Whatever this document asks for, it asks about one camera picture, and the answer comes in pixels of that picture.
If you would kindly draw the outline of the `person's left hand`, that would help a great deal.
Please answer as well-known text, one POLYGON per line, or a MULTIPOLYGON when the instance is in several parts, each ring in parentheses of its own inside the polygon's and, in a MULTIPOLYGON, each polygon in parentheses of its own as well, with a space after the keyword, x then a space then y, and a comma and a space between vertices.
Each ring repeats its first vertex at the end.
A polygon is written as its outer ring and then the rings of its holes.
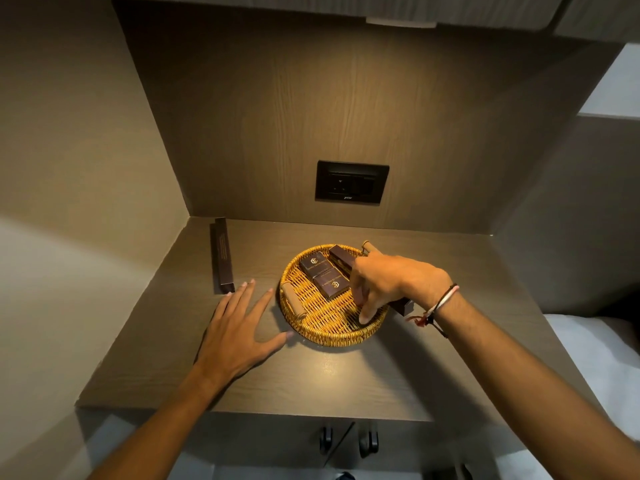
POLYGON ((229 292, 220 300, 195 363, 201 377, 214 387, 226 386, 276 352, 260 351, 260 343, 263 342, 255 339, 255 331, 274 290, 269 289, 252 307, 256 327, 233 328, 233 298, 238 290, 229 292))

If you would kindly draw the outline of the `person's right hand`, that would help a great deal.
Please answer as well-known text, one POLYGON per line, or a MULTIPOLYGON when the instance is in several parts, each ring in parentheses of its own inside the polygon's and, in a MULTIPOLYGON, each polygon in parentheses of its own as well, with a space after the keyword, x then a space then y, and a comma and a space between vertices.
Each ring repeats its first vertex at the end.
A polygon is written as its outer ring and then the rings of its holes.
POLYGON ((428 263, 371 252, 355 259, 350 286, 360 311, 363 290, 382 291, 388 297, 388 303, 409 298, 429 310, 449 290, 452 280, 443 269, 428 263))

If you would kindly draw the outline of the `long dark brown box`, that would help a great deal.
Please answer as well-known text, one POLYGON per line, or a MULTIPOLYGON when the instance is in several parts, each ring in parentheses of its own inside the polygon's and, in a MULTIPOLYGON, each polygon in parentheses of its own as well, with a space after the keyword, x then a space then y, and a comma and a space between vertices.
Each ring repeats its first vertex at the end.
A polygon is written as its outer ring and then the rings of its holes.
MULTIPOLYGON (((336 266, 347 279, 350 279, 352 267, 355 263, 355 257, 340 245, 332 246, 328 252, 329 259, 332 264, 336 266)), ((414 302, 408 298, 392 301, 388 305, 396 313, 402 316, 407 316, 414 310, 414 302)))
POLYGON ((213 287, 216 294, 235 292, 232 260, 225 217, 209 225, 213 287))

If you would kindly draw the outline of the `person's left forearm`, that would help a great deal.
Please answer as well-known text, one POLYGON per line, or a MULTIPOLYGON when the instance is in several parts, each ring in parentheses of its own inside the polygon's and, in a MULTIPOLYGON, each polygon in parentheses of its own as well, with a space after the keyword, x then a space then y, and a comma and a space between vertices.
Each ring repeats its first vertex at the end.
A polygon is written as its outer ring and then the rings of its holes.
POLYGON ((237 375, 196 365, 178 389, 87 480, 167 480, 199 418, 237 375))

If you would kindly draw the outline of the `person's right forearm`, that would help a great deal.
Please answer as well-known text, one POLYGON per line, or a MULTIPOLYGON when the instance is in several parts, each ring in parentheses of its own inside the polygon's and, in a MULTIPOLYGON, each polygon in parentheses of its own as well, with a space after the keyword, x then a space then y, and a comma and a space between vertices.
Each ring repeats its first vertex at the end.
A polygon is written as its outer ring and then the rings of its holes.
POLYGON ((466 301, 435 320, 516 436, 554 480, 640 480, 640 451, 555 371, 466 301))

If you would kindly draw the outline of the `small dark brown box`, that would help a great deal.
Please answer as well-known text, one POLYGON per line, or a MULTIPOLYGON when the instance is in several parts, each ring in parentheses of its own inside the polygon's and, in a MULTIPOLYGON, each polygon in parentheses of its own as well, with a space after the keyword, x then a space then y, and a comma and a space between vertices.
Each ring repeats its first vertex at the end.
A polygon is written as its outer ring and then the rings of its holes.
POLYGON ((312 279, 323 297, 330 301, 349 290, 349 281, 337 269, 329 269, 312 279))
POLYGON ((299 267, 309 280, 313 280, 333 268, 332 263, 320 251, 300 259, 299 267))

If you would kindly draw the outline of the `round wicker basket tray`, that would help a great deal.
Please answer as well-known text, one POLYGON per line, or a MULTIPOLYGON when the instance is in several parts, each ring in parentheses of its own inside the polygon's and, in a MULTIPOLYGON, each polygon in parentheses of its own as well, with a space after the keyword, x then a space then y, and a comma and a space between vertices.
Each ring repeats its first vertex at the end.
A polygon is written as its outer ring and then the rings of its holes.
POLYGON ((350 288, 335 298, 326 298, 301 267, 304 258, 316 253, 328 258, 333 244, 322 244, 297 254, 285 267, 279 282, 278 302, 285 320, 303 338, 328 347, 359 344, 378 331, 389 305, 378 309, 368 324, 361 324, 361 307, 350 288))

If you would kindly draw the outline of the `black hook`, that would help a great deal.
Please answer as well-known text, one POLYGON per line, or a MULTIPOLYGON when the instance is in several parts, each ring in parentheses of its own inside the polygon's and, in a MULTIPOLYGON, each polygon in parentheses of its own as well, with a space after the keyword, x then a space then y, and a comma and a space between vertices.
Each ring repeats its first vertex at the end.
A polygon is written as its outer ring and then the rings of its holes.
POLYGON ((358 452, 361 459, 375 455, 380 450, 380 439, 377 430, 366 430, 358 433, 358 452))

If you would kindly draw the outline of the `white bedding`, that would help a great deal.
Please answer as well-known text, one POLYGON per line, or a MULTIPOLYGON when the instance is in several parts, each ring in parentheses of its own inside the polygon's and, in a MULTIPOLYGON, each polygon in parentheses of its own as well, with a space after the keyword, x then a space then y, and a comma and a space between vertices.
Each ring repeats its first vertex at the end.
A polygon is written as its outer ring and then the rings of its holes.
POLYGON ((632 323, 608 315, 545 318, 606 414, 640 451, 640 340, 632 323))

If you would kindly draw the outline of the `under-cabinet light strip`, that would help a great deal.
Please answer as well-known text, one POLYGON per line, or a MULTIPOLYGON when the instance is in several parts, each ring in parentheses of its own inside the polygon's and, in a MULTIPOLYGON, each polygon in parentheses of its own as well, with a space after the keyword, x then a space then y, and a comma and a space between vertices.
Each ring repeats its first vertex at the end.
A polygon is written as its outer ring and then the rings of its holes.
POLYGON ((379 18, 368 16, 365 18, 365 23, 372 25, 380 25, 386 27, 407 28, 407 29, 434 29, 437 27, 437 22, 420 22, 411 20, 393 20, 389 18, 379 18))

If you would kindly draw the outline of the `grey overhead cabinet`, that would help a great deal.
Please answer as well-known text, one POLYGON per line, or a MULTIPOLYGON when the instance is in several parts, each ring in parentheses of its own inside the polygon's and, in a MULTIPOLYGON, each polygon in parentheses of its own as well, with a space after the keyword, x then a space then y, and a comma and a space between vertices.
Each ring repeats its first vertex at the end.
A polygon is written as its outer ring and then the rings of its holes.
POLYGON ((640 44, 640 0, 158 0, 640 44))

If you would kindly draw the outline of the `black wall power socket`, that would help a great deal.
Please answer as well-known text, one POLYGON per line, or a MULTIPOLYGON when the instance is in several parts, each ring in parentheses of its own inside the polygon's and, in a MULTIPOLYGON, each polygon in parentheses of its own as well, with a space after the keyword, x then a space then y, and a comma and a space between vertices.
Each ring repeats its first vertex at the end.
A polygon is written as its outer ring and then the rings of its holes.
POLYGON ((315 199, 379 205, 390 167, 353 162, 318 161, 315 199))

